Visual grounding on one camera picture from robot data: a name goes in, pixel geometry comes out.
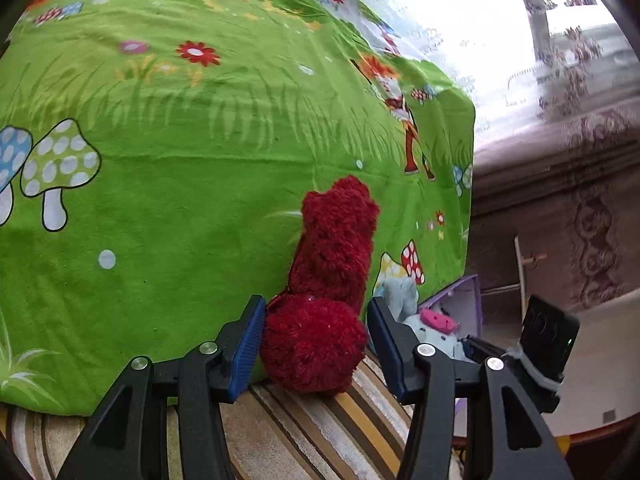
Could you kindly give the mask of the red fluffy plush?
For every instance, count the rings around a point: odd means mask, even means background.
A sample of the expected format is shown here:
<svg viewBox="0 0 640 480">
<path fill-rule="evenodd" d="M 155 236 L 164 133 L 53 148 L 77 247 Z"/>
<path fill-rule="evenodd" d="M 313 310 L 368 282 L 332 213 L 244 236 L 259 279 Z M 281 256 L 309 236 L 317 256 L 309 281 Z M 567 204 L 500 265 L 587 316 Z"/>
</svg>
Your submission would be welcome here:
<svg viewBox="0 0 640 480">
<path fill-rule="evenodd" d="M 305 195 L 288 284 L 267 306 L 260 347 L 267 374 L 281 388 L 335 396 L 352 383 L 368 342 L 361 309 L 379 213 L 355 176 Z"/>
</svg>

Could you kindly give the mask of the blue cow plush toy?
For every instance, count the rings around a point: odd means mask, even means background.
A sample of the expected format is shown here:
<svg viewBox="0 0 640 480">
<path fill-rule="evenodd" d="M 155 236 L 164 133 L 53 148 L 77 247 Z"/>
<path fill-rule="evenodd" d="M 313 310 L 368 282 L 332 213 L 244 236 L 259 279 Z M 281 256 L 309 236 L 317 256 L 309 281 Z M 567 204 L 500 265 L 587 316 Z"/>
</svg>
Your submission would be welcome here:
<svg viewBox="0 0 640 480">
<path fill-rule="evenodd" d="M 384 299 L 392 318 L 407 325 L 420 344 L 431 344 L 447 356 L 470 362 L 462 339 L 478 334 L 476 287 L 462 280 L 421 300 L 413 278 L 382 278 L 373 296 Z"/>
</svg>

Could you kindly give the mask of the white lace curtain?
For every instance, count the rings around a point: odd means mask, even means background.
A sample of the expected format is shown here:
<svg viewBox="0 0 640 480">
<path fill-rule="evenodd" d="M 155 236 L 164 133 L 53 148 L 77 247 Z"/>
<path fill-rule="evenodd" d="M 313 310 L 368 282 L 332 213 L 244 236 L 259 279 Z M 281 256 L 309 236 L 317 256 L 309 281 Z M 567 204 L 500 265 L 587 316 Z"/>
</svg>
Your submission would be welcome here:
<svg viewBox="0 0 640 480">
<path fill-rule="evenodd" d="M 602 0 L 360 0 L 472 100 L 475 147 L 635 98 L 639 59 Z"/>
</svg>

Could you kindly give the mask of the colourful cartoon bed sheet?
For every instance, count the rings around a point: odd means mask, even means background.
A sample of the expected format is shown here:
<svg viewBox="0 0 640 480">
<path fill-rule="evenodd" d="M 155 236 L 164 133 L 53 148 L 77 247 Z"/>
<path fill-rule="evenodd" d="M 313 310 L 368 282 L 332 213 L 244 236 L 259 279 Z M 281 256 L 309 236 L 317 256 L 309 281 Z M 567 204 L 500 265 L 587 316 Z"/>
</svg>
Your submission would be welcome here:
<svg viewBox="0 0 640 480">
<path fill-rule="evenodd" d="M 475 110 L 364 0 L 32 0 L 1 58 L 1 400 L 87 415 L 283 288 L 352 174 L 372 256 L 464 271 Z"/>
</svg>

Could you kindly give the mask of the pink patterned curtain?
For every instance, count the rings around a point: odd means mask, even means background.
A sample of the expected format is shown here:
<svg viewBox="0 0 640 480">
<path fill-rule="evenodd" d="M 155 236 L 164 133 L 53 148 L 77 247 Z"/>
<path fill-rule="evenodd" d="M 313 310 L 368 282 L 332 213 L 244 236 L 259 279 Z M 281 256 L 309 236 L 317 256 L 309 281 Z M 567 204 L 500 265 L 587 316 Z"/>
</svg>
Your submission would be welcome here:
<svg viewBox="0 0 640 480">
<path fill-rule="evenodd" d="M 639 101 L 483 146 L 466 270 L 570 312 L 639 287 Z"/>
</svg>

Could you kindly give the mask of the striped sofa cushion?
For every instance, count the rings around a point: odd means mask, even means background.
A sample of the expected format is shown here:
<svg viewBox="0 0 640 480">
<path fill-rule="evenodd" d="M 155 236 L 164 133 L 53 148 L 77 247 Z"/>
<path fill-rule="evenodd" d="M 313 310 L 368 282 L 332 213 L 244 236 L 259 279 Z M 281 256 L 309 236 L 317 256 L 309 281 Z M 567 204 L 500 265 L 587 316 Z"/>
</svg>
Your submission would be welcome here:
<svg viewBox="0 0 640 480">
<path fill-rule="evenodd" d="M 271 382 L 221 404 L 235 479 L 395 479 L 413 406 L 399 404 L 366 356 L 352 385 L 331 399 L 293 396 Z M 1 404 L 1 430 L 34 479 L 54 479 L 85 419 Z M 167 412 L 169 479 L 182 479 L 178 417 Z"/>
</svg>

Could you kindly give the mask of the purple storage box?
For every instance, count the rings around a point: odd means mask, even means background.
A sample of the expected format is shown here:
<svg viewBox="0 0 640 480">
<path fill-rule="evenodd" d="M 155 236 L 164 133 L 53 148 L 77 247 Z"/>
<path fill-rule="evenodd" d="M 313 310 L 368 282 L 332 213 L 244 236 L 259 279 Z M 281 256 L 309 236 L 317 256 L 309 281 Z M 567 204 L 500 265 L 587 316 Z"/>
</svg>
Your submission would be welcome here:
<svg viewBox="0 0 640 480">
<path fill-rule="evenodd" d="M 420 320 L 444 335 L 479 337 L 483 312 L 480 282 L 475 274 L 465 275 L 421 302 Z"/>
</svg>

